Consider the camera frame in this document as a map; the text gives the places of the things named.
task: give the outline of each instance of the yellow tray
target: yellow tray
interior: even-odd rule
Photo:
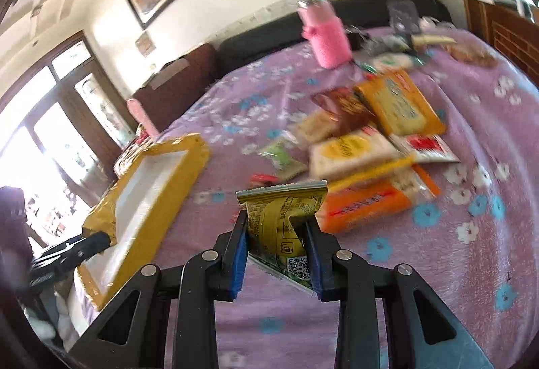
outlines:
[[[111,240],[110,248],[78,268],[98,310],[153,260],[209,156],[206,143],[195,134],[152,145],[86,217],[83,230],[104,231]]]

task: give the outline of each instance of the pink water bottle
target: pink water bottle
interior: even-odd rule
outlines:
[[[352,60],[352,49],[342,21],[328,0],[301,0],[298,13],[304,23],[301,34],[313,48],[316,60],[333,69]]]

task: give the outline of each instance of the bed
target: bed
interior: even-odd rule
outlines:
[[[434,32],[481,42],[462,30]],[[499,58],[494,69],[464,65],[433,48],[432,60],[410,72],[445,117],[444,139],[462,161],[426,167],[443,191],[440,197],[338,239],[371,263],[413,265],[494,367],[505,369],[521,357],[539,329],[539,164],[532,159],[537,154],[539,93],[490,50]],[[315,109],[311,95],[362,79],[354,64],[320,68],[303,42],[215,83],[159,138],[201,133],[212,156],[164,239],[157,264],[183,264],[231,230],[238,211],[235,192],[247,186],[252,173],[273,172],[257,150]],[[95,315],[86,311],[89,318]],[[215,312],[222,369],[333,366],[338,304],[322,304],[253,264],[247,265],[238,300],[216,303]],[[382,367],[387,367],[384,336],[380,352]]]

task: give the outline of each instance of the orange bread package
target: orange bread package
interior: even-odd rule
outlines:
[[[444,123],[405,71],[361,82],[354,89],[376,114],[387,135],[445,133]]]
[[[399,213],[440,194],[440,189],[418,165],[368,186],[335,190],[330,184],[328,189],[316,219],[323,232],[333,234],[373,217]]]

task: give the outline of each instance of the metal screw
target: metal screw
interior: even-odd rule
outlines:
[[[157,267],[153,264],[146,264],[140,272],[143,276],[153,276],[157,273]]]
[[[348,261],[349,259],[352,259],[352,252],[349,250],[338,250],[335,254],[338,259],[342,259],[343,261]]]
[[[411,275],[412,272],[413,272],[413,268],[410,264],[399,264],[397,266],[397,271],[401,274],[401,275],[405,275],[405,276],[408,276],[408,275]]]
[[[219,258],[219,253],[215,252],[214,250],[207,250],[202,254],[202,259],[204,261],[214,261],[217,258]]]

